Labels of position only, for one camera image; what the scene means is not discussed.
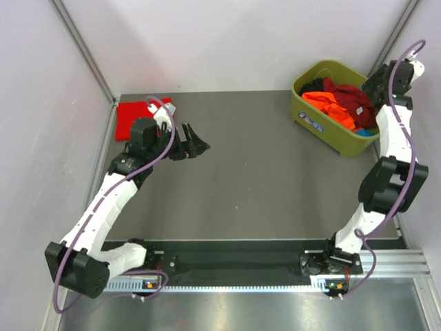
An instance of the metal frame edge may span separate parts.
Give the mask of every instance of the metal frame edge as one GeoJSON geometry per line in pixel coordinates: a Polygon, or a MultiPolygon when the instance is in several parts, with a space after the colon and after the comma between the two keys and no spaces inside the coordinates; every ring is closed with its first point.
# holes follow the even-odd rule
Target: metal frame edge
{"type": "Polygon", "coordinates": [[[413,282],[430,331],[441,330],[441,300],[433,279],[414,279],[413,282]]]}
{"type": "Polygon", "coordinates": [[[101,182],[101,173],[104,168],[105,155],[107,153],[107,149],[109,148],[110,139],[112,137],[112,129],[115,122],[115,118],[116,118],[116,106],[113,103],[112,105],[110,105],[109,115],[107,116],[105,122],[103,135],[101,137],[101,141],[99,144],[99,150],[94,162],[91,182],[89,184],[88,194],[86,196],[86,200],[83,206],[84,210],[92,202],[96,192],[98,192],[101,182]]]}
{"type": "Polygon", "coordinates": [[[420,3],[421,3],[421,0],[409,0],[406,7],[402,11],[400,18],[398,19],[397,24],[393,28],[389,37],[387,38],[386,43],[384,43],[384,45],[380,51],[380,54],[377,56],[377,59],[373,63],[373,65],[369,71],[368,76],[373,74],[375,72],[375,70],[377,70],[377,68],[384,63],[384,61],[386,60],[386,58],[389,55],[389,53],[391,52],[392,48],[396,44],[397,40],[400,38],[400,36],[403,33],[404,29],[406,28],[408,22],[410,21],[410,18],[415,13],[415,11],[420,3]]]}
{"type": "Polygon", "coordinates": [[[104,76],[101,74],[92,54],[90,53],[88,47],[86,46],[83,37],[81,36],[78,28],[75,26],[75,23],[72,20],[72,17],[69,15],[69,12],[62,0],[49,0],[54,8],[54,11],[57,13],[65,29],[68,31],[69,35],[72,37],[72,41],[75,46],[78,48],[81,56],[84,59],[84,62],[87,64],[90,72],[96,79],[96,82],[99,84],[101,90],[103,91],[106,98],[111,102],[115,102],[115,96],[110,90],[107,81],[105,81],[104,76]]]}
{"type": "MultiPolygon", "coordinates": [[[[68,297],[68,290],[66,288],[60,288],[58,293],[59,302],[64,304],[67,297],[68,297]]],[[[51,300],[46,310],[45,318],[41,326],[41,331],[57,331],[59,329],[60,322],[61,322],[61,315],[57,314],[52,309],[52,300],[51,300]]]]}
{"type": "MultiPolygon", "coordinates": [[[[377,267],[371,279],[431,279],[430,269],[421,250],[374,250],[374,252],[377,256],[377,267]]],[[[372,268],[373,257],[370,252],[363,250],[360,253],[360,260],[363,274],[351,276],[356,279],[366,277],[367,272],[372,268]]],[[[316,279],[339,279],[341,277],[342,275],[338,274],[311,276],[316,279]]]]}

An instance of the dark gray work surface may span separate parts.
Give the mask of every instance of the dark gray work surface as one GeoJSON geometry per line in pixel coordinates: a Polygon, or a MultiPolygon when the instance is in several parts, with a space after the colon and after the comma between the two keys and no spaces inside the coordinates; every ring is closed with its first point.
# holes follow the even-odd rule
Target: dark gray work surface
{"type": "MultiPolygon", "coordinates": [[[[167,96],[177,106],[176,122],[190,122],[212,148],[197,159],[156,165],[108,240],[321,239],[356,210],[373,150],[341,157],[292,121],[291,92],[167,96]]],[[[112,137],[106,168],[123,145],[112,137]]],[[[382,237],[397,238],[393,223],[382,237]]]]}
{"type": "MultiPolygon", "coordinates": [[[[69,293],[68,302],[76,295],[69,293]]],[[[113,297],[81,299],[59,331],[425,331],[429,328],[412,279],[373,279],[343,301],[322,293],[164,293],[141,303],[113,297]]]]}

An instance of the white wall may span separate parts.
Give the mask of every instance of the white wall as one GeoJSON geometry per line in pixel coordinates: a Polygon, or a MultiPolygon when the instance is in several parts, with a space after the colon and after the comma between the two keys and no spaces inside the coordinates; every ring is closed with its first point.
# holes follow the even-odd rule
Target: white wall
{"type": "Polygon", "coordinates": [[[426,72],[414,84],[412,137],[418,147],[418,160],[429,167],[429,178],[403,214],[404,226],[413,247],[422,248],[433,279],[441,293],[441,45],[438,26],[441,1],[424,0],[393,49],[391,59],[399,57],[412,43],[424,38],[427,45],[418,59],[426,72]]]}
{"type": "Polygon", "coordinates": [[[110,104],[49,1],[0,3],[0,330],[40,330],[110,104]]]}
{"type": "Polygon", "coordinates": [[[323,58],[368,73],[407,0],[64,0],[113,93],[288,90],[323,58]]]}

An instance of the purple cable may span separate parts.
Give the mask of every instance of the purple cable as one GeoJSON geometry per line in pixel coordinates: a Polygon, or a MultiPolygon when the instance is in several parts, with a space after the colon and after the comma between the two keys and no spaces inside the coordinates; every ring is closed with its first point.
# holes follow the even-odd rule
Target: purple cable
{"type": "MultiPolygon", "coordinates": [[[[137,275],[157,274],[157,275],[160,275],[165,278],[164,282],[162,282],[161,286],[156,290],[156,292],[153,292],[148,297],[144,297],[145,300],[150,300],[150,299],[153,299],[154,297],[157,297],[159,295],[159,293],[164,289],[164,287],[168,284],[168,281],[169,281],[168,274],[166,274],[162,270],[137,270],[137,271],[129,271],[129,272],[124,273],[124,275],[136,275],[136,274],[137,275]]],[[[86,316],[83,316],[81,319],[75,319],[72,316],[72,311],[70,311],[69,317],[72,320],[72,322],[74,322],[75,324],[83,323],[86,319],[88,319],[90,317],[90,315],[92,315],[94,312],[96,312],[99,308],[107,305],[109,302],[111,302],[117,298],[121,298],[121,297],[132,297],[132,295],[133,295],[132,293],[123,293],[123,294],[114,295],[113,297],[106,299],[102,303],[98,304],[96,307],[92,308],[92,310],[90,310],[90,312],[86,316]]]]}
{"type": "Polygon", "coordinates": [[[375,252],[372,250],[372,248],[370,248],[369,245],[367,244],[367,239],[374,237],[376,234],[381,232],[384,229],[384,227],[387,225],[387,223],[393,218],[393,216],[395,216],[395,214],[398,210],[398,207],[400,206],[402,200],[404,199],[404,196],[406,195],[407,190],[409,189],[409,186],[411,185],[411,182],[412,182],[412,177],[413,177],[413,173],[415,172],[415,165],[416,165],[416,146],[415,146],[415,142],[413,141],[411,135],[407,132],[406,127],[401,122],[400,115],[398,114],[397,108],[395,107],[395,102],[393,101],[392,87],[393,87],[393,80],[395,78],[395,74],[397,72],[397,69],[398,69],[398,66],[400,65],[400,63],[406,59],[407,55],[410,52],[412,52],[414,50],[413,53],[416,54],[419,51],[421,51],[421,49],[423,49],[423,47],[425,45],[426,45],[426,41],[424,39],[421,39],[421,40],[415,42],[414,44],[412,44],[412,46],[410,46],[409,48],[407,48],[407,50],[404,51],[404,53],[401,55],[401,57],[398,58],[397,62],[395,63],[395,65],[392,68],[391,76],[389,77],[388,90],[387,90],[393,115],[395,116],[398,124],[401,127],[401,130],[402,130],[404,136],[406,137],[407,141],[409,142],[409,145],[411,146],[411,163],[409,166],[409,174],[407,175],[406,181],[404,182],[404,185],[401,189],[400,194],[398,195],[395,203],[392,205],[392,208],[387,213],[384,220],[380,224],[378,224],[378,226],[368,234],[364,234],[360,229],[355,229],[353,231],[355,233],[356,237],[358,237],[362,240],[363,245],[372,254],[373,262],[372,262],[372,268],[370,269],[370,271],[368,271],[366,276],[360,281],[360,283],[355,285],[352,289],[350,289],[350,291],[348,291],[346,294],[344,294],[343,297],[347,297],[351,293],[354,293],[373,274],[373,271],[375,270],[375,267],[377,265],[377,256],[376,256],[375,252]]]}
{"type": "MultiPolygon", "coordinates": [[[[98,203],[94,206],[93,208],[93,212],[95,213],[95,211],[99,208],[99,206],[102,204],[102,202],[104,201],[104,199],[111,193],[111,191],[113,191],[118,185],[122,184],[125,181],[129,181],[130,179],[132,179],[133,177],[135,177],[136,175],[140,174],[143,171],[146,171],[148,168],[152,167],[154,164],[156,164],[157,162],[159,162],[170,150],[170,148],[172,147],[173,144],[173,140],[174,140],[174,136],[175,136],[175,129],[176,126],[174,124],[174,120],[173,120],[173,115],[170,112],[170,110],[168,109],[168,107],[158,98],[156,97],[147,97],[145,102],[147,103],[147,105],[149,104],[149,101],[156,101],[157,103],[159,103],[161,105],[162,108],[164,108],[165,112],[167,113],[168,117],[170,118],[170,121],[172,122],[172,136],[170,137],[170,141],[167,144],[167,147],[164,149],[164,151],[157,157],[155,158],[155,160],[153,160],[152,162],[148,163],[147,165],[143,166],[142,168],[139,168],[137,171],[133,171],[131,174],[127,175],[126,177],[124,177],[123,179],[121,179],[118,183],[114,184],[111,188],[109,188],[109,190],[107,190],[106,193],[104,193],[103,198],[100,199],[98,201],[98,203]]],[[[90,214],[87,219],[85,220],[84,224],[80,227],[80,230],[77,232],[77,234],[75,235],[75,238],[72,240],[70,246],[68,247],[68,250],[66,251],[66,253],[63,256],[63,259],[60,262],[60,266],[58,268],[57,271],[57,275],[55,276],[55,281],[54,281],[54,291],[52,293],[52,303],[54,306],[54,310],[57,314],[63,314],[64,312],[67,312],[70,308],[72,308],[75,303],[78,302],[78,300],[80,299],[81,295],[79,294],[77,298],[75,298],[75,300],[73,300],[73,302],[71,302],[71,304],[64,308],[61,309],[58,305],[58,289],[60,286],[60,282],[61,282],[61,275],[63,274],[64,271],[64,267],[68,261],[68,258],[70,256],[70,253],[72,253],[75,244],[77,243],[79,237],[83,234],[85,228],[88,226],[88,223],[90,222],[90,220],[92,219],[92,217],[94,216],[94,214],[90,214]]]]}

